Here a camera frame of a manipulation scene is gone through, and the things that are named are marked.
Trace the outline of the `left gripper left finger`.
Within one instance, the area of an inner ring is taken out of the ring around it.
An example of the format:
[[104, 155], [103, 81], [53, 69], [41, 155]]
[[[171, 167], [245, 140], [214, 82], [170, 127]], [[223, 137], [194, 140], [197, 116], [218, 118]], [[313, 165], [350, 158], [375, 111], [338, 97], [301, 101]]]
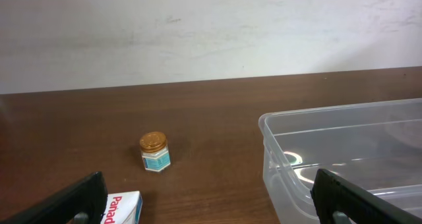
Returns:
[[92, 173], [52, 194], [36, 205], [5, 220], [3, 224], [100, 223], [107, 206], [107, 187], [102, 172]]

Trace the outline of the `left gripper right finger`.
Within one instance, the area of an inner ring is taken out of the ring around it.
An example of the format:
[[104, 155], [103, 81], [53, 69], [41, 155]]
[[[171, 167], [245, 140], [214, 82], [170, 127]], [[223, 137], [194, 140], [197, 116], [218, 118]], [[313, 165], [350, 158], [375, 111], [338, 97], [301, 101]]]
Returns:
[[319, 169], [311, 196], [322, 224], [421, 224], [410, 214], [327, 169]]

